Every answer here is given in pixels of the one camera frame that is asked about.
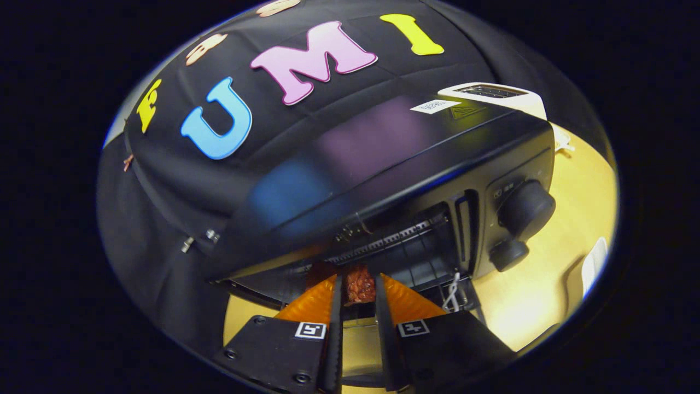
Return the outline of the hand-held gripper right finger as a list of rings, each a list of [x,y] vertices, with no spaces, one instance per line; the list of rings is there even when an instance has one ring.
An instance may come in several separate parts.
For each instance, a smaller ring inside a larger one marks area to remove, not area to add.
[[[517,359],[517,353],[470,312],[445,312],[386,274],[375,275],[375,285],[388,392],[450,392]]]

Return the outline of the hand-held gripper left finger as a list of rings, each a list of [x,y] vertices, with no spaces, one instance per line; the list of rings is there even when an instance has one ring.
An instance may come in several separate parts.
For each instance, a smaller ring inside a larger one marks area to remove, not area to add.
[[[252,316],[213,363],[267,393],[342,392],[342,298],[332,275],[277,316]]]

